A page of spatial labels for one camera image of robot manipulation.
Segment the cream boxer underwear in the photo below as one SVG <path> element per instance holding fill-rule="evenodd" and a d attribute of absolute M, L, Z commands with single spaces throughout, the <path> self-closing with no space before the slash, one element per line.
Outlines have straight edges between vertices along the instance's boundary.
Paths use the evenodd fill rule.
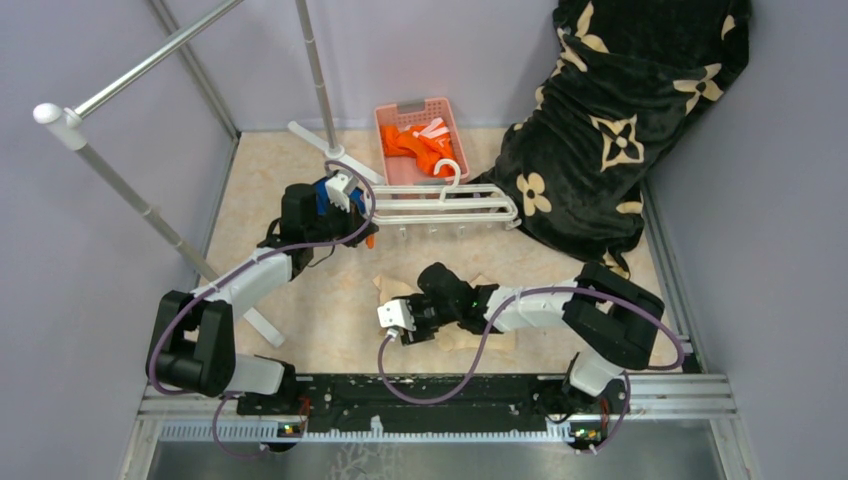
<path fill-rule="evenodd" d="M 396 278 L 386 275 L 378 275 L 373 279 L 375 287 L 379 291 L 379 303 L 383 304 L 398 296 L 407 296 L 418 293 L 417 287 L 411 286 Z M 443 352 L 476 349 L 479 346 L 481 336 L 472 334 L 461 329 L 457 323 L 451 323 L 440 328 L 429 343 L 435 343 Z M 486 347 L 499 352 L 513 352 L 517 345 L 517 333 L 492 333 L 486 343 Z"/>

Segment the white plastic clip hanger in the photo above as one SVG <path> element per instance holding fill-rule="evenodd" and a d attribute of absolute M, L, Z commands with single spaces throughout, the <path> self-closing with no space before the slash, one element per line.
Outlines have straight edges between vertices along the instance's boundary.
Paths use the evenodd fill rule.
<path fill-rule="evenodd" d="M 500 224 L 512 230 L 521 224 L 516 203 L 498 186 L 461 183 L 459 164 L 451 159 L 438 161 L 435 170 L 446 170 L 451 176 L 416 185 L 373 186 L 365 192 L 365 212 L 372 222 L 380 227 L 396 226 L 402 232 L 412 225 L 432 231 L 440 225 L 454 225 L 464 232 L 469 225 L 491 228 Z"/>

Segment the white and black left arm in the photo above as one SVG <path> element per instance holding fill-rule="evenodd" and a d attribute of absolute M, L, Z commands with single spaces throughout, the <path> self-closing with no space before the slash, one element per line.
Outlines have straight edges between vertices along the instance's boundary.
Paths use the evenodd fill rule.
<path fill-rule="evenodd" d="M 258 394 L 273 412 L 292 411 L 300 399 L 294 367 L 237 353 L 235 322 L 299 276 L 316 249 L 355 247 L 376 233 L 374 210 L 369 185 L 350 192 L 326 180 L 288 186 L 279 217 L 247 260 L 205 287 L 162 297 L 146 365 L 150 384 L 165 395 Z"/>

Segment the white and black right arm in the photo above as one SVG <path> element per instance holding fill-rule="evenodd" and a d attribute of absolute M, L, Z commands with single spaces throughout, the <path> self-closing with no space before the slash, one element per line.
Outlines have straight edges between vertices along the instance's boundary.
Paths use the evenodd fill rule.
<path fill-rule="evenodd" d="M 569 328 L 587 345 L 570 364 L 563 398 L 590 411 L 607 385 L 625 370 L 648 367 L 664 302 L 599 264 L 573 279 L 542 287 L 473 286 L 436 262 L 419 275 L 418 292 L 377 309 L 382 328 L 405 345 L 434 339 L 444 326 L 488 337 L 530 328 Z"/>

